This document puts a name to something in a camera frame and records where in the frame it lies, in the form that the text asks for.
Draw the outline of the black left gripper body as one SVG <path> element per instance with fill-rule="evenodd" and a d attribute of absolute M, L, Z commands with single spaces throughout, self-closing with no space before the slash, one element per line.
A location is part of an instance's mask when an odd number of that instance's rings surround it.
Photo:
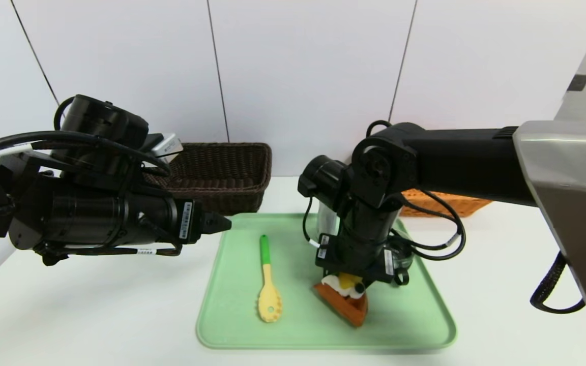
<path fill-rule="evenodd" d="M 172 195 L 132 195 L 132 244 L 195 243 L 199 204 Z"/>

